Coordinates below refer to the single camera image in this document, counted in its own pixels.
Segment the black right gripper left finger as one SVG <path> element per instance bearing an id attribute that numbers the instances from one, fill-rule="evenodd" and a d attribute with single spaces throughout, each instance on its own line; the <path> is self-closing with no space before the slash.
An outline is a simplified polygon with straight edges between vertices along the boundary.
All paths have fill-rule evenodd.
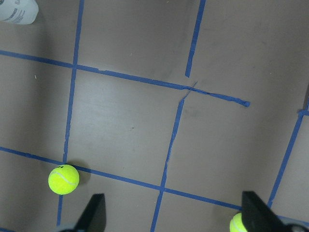
<path id="1" fill-rule="evenodd" d="M 104 193 L 93 194 L 75 224 L 74 232 L 103 232 L 106 227 L 106 203 Z"/>

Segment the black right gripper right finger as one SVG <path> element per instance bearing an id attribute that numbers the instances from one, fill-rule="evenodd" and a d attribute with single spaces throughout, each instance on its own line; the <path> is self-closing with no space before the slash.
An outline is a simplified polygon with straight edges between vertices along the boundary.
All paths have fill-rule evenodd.
<path id="1" fill-rule="evenodd" d="M 242 192 L 242 223 L 248 232 L 289 232 L 254 191 Z"/>

